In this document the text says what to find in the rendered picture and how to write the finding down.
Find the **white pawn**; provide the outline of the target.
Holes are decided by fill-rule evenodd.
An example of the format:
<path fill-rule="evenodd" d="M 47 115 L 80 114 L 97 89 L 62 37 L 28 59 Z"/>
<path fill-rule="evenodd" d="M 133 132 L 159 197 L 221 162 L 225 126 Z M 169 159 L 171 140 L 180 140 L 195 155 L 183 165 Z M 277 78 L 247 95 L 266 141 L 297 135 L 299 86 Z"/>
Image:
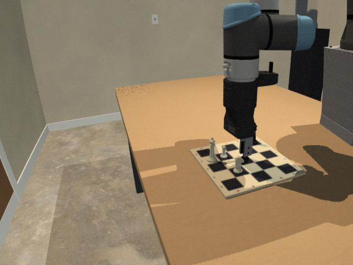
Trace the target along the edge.
<path fill-rule="evenodd" d="M 222 146 L 222 154 L 220 155 L 220 158 L 227 158 L 226 146 Z"/>

